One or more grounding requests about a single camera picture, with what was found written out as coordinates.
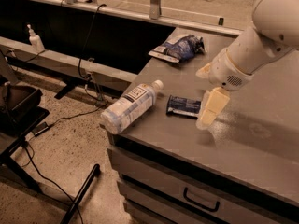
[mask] water bottle lying on side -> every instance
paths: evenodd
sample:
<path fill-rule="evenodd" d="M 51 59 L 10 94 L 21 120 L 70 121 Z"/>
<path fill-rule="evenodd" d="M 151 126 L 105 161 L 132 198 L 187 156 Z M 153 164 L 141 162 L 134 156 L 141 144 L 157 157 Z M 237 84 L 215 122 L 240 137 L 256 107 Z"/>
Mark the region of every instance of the water bottle lying on side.
<path fill-rule="evenodd" d="M 106 130 L 112 134 L 125 130 L 155 104 L 157 93 L 163 86 L 162 81 L 156 80 L 151 85 L 140 84 L 124 94 L 101 114 Z"/>

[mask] speckled floor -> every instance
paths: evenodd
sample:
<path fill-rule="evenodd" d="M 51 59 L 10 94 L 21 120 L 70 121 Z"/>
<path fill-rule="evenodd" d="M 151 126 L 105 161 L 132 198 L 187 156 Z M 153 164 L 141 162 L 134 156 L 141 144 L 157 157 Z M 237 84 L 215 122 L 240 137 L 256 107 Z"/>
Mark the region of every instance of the speckled floor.
<path fill-rule="evenodd" d="M 54 123 L 61 117 L 71 117 L 97 109 L 94 101 L 83 89 L 76 88 L 61 100 L 54 98 L 64 83 L 19 69 L 16 73 L 20 84 L 38 87 L 43 96 L 40 106 L 49 110 L 45 121 Z M 100 128 L 102 109 L 73 119 L 63 119 L 38 137 L 30 133 L 27 140 L 35 152 L 34 162 L 41 174 L 57 182 L 68 194 L 76 196 L 85 178 L 98 163 L 101 174 L 95 179 L 86 193 L 79 208 L 84 223 L 136 224 L 135 220 L 124 212 L 116 179 L 118 174 L 111 169 L 106 148 L 106 131 Z M 28 162 L 24 149 L 19 148 L 13 154 L 19 165 Z M 39 176 L 29 164 L 24 170 L 40 183 L 55 188 Z M 45 224 L 60 223 L 64 209 L 35 197 L 32 191 L 21 191 L 5 180 L 0 181 L 0 223 L 9 224 Z M 71 223 L 81 223 L 78 213 Z"/>

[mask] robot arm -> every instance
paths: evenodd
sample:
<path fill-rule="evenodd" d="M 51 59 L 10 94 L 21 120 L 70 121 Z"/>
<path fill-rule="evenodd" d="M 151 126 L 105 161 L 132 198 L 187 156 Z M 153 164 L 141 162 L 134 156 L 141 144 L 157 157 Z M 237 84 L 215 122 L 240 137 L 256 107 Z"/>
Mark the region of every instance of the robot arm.
<path fill-rule="evenodd" d="M 196 122 L 208 128 L 238 91 L 252 81 L 254 73 L 299 48 L 299 0 L 256 0 L 249 27 L 211 63 L 197 71 L 215 85 L 206 91 Z"/>

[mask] pump bottle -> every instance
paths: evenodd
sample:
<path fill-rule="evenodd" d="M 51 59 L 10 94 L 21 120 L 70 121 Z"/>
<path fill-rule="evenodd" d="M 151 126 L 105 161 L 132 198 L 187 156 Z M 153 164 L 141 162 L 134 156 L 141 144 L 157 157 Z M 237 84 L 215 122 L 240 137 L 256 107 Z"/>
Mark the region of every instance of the pump bottle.
<path fill-rule="evenodd" d="M 112 134 L 125 130 L 155 104 L 157 93 L 163 86 L 162 81 L 156 80 L 151 85 L 140 84 L 123 95 L 101 114 L 106 130 Z"/>
<path fill-rule="evenodd" d="M 41 41 L 39 35 L 35 33 L 33 29 L 31 29 L 31 25 L 28 24 L 27 27 L 29 28 L 29 41 L 31 45 L 35 48 L 37 53 L 40 53 L 45 50 L 43 42 Z"/>

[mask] electrical cord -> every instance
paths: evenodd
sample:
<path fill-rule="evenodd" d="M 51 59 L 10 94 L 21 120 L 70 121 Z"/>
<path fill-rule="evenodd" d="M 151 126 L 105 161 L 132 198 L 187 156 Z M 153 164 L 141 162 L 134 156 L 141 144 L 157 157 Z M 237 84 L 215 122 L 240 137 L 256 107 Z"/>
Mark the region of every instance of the electrical cord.
<path fill-rule="evenodd" d="M 76 115 L 70 116 L 70 117 L 61 117 L 61 118 L 57 119 L 55 122 L 53 122 L 52 124 L 50 124 L 49 128 L 51 128 L 54 125 L 56 125 L 62 119 L 73 119 L 73 118 L 76 118 L 76 117 L 79 117 L 79 116 L 85 116 L 85 115 L 92 114 L 92 113 L 98 111 L 99 109 L 104 108 L 107 105 L 107 103 L 108 103 L 108 101 L 106 101 L 103 105 L 97 107 L 96 109 L 94 109 L 92 111 L 88 111 L 88 112 L 85 112 L 85 113 L 79 113 L 79 114 L 76 114 Z"/>
<path fill-rule="evenodd" d="M 35 55 L 34 57 L 32 57 L 32 58 L 30 58 L 30 59 L 28 59 L 28 60 L 26 60 L 26 61 L 22 61 L 22 62 L 24 62 L 24 63 L 28 63 L 28 62 L 34 60 L 35 58 L 37 58 L 41 53 L 44 53 L 44 52 L 46 52 L 46 51 L 47 51 L 47 50 L 45 49 L 45 50 L 43 50 L 43 51 L 37 53 L 37 55 Z"/>
<path fill-rule="evenodd" d="M 62 1 L 61 1 L 61 3 L 60 3 L 60 7 L 62 7 L 62 6 L 63 6 L 63 2 L 64 2 L 64 0 L 62 0 Z"/>
<path fill-rule="evenodd" d="M 97 12 L 99 11 L 99 9 L 100 9 L 101 7 L 105 7 L 105 6 L 106 6 L 106 4 L 101 4 L 100 6 L 97 7 L 96 11 L 93 13 L 92 23 L 91 23 L 90 29 L 89 29 L 89 31 L 88 31 L 88 33 L 87 33 L 87 36 L 86 36 L 85 43 L 84 43 L 83 48 L 82 48 L 82 52 L 81 52 L 80 58 L 79 58 L 79 60 L 78 60 L 78 74 L 79 74 L 82 78 L 84 78 L 84 79 L 87 79 L 87 78 L 89 78 L 89 77 L 88 77 L 88 76 L 83 76 L 82 73 L 81 73 L 80 67 L 81 67 L 82 56 L 83 56 L 83 54 L 84 54 L 84 51 L 85 51 L 85 49 L 86 49 L 88 40 L 89 40 L 89 38 L 90 38 L 92 29 L 93 29 L 93 23 L 94 23 L 95 16 L 96 16 Z"/>
<path fill-rule="evenodd" d="M 91 98 L 93 98 L 95 101 L 102 101 L 102 100 L 99 100 L 98 97 L 95 97 L 95 96 L 93 96 L 93 95 L 91 95 L 91 94 L 88 93 L 87 88 L 88 88 L 88 83 L 89 83 L 89 82 L 90 82 L 90 81 L 87 80 L 87 81 L 86 81 L 86 84 L 85 84 L 85 86 L 84 86 L 85 93 L 86 93 L 88 96 L 90 96 Z"/>
<path fill-rule="evenodd" d="M 51 180 L 51 179 L 49 179 L 49 178 L 43 176 L 43 175 L 40 173 L 39 169 L 36 167 L 36 164 L 35 164 L 34 161 L 33 161 L 33 158 L 30 156 L 30 153 L 29 153 L 27 147 L 24 147 L 24 149 L 25 149 L 25 151 L 26 151 L 26 153 L 27 153 L 27 155 L 28 155 L 28 158 L 29 158 L 30 162 L 31 162 L 32 165 L 35 167 L 37 173 L 38 173 L 42 178 L 44 178 L 45 180 L 47 180 L 47 181 L 49 181 L 50 183 L 54 184 L 58 189 L 61 190 L 61 192 L 63 192 L 63 193 L 65 194 L 65 196 L 67 196 L 67 197 L 69 198 L 69 200 L 70 200 L 72 203 L 74 203 L 73 198 L 72 198 L 72 197 L 71 197 L 71 196 L 70 196 L 70 195 L 69 195 L 69 194 L 68 194 L 62 187 L 60 187 L 56 182 L 54 182 L 53 180 Z M 78 215 L 80 216 L 81 223 L 83 224 L 83 223 L 84 223 L 84 222 L 83 222 L 83 217 L 82 217 L 82 215 L 81 215 L 81 213 L 80 213 L 80 211 L 79 211 L 78 206 L 77 206 L 77 211 L 78 211 Z"/>
<path fill-rule="evenodd" d="M 36 154 L 35 151 L 34 151 L 34 149 L 32 148 L 32 146 L 31 146 L 30 143 L 29 143 L 33 138 L 34 138 L 34 137 L 32 137 L 31 139 L 29 139 L 28 142 L 27 142 L 28 146 L 29 146 L 30 149 L 32 150 L 32 155 L 30 156 L 31 159 L 33 159 L 33 158 L 35 157 L 35 154 Z M 31 162 L 31 160 L 29 159 L 29 161 L 26 162 L 25 164 L 23 164 L 21 167 L 24 168 L 24 167 L 28 166 L 30 162 Z"/>

